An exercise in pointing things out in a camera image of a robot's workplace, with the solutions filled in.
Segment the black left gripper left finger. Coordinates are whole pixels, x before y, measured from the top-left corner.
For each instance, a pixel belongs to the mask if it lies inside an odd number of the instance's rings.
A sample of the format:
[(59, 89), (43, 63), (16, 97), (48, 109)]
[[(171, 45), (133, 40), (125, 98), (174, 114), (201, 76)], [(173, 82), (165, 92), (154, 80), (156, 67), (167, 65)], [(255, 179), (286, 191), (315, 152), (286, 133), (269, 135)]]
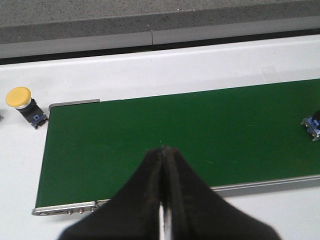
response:
[(61, 240), (157, 240), (162, 149), (149, 150), (125, 185), (102, 207), (66, 228)]

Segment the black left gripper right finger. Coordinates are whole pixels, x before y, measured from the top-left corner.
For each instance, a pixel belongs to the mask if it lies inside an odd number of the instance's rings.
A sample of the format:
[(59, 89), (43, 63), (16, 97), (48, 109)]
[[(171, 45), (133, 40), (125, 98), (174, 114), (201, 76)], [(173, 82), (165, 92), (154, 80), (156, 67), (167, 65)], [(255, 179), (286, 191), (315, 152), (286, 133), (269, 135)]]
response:
[(166, 236), (171, 240), (278, 240), (269, 225), (229, 204), (176, 148), (162, 149)]

